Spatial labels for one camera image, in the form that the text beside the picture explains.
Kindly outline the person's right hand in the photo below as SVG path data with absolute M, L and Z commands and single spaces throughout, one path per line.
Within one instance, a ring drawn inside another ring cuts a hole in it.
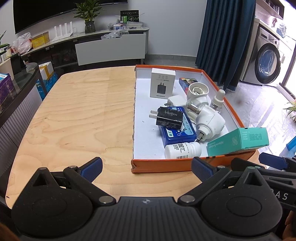
M 291 211 L 285 221 L 285 230 L 282 235 L 283 241 L 296 241 L 296 216 L 295 212 Z

